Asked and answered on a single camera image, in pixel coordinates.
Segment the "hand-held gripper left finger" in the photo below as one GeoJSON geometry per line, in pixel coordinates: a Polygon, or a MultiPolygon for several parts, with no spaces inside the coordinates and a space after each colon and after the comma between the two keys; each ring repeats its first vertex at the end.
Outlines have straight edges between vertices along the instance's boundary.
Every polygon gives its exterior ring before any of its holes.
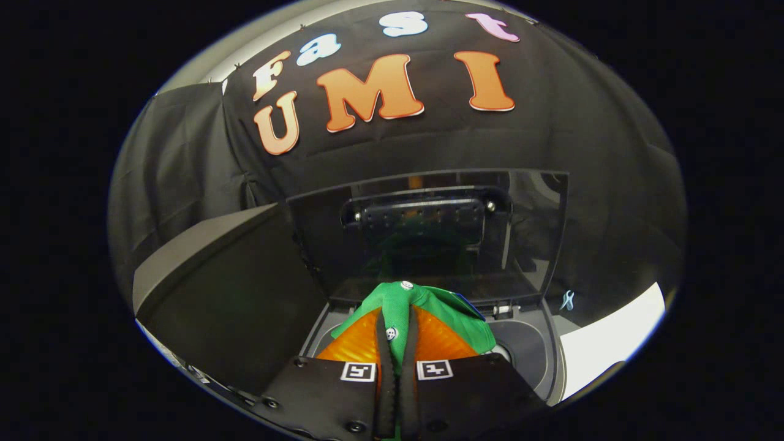
{"type": "Polygon", "coordinates": [[[392,439],[396,399],[394,363],[376,308],[316,357],[289,360],[263,392],[260,415],[314,440],[392,439]]]}

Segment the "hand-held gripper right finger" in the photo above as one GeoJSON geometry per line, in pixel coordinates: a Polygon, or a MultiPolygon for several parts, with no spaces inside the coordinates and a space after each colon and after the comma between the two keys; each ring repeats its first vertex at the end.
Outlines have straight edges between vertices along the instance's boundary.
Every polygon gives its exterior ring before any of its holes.
{"type": "Polygon", "coordinates": [[[549,411],[497,353],[480,355],[423,308],[410,308],[399,377],[403,440],[506,440],[549,411]]]}

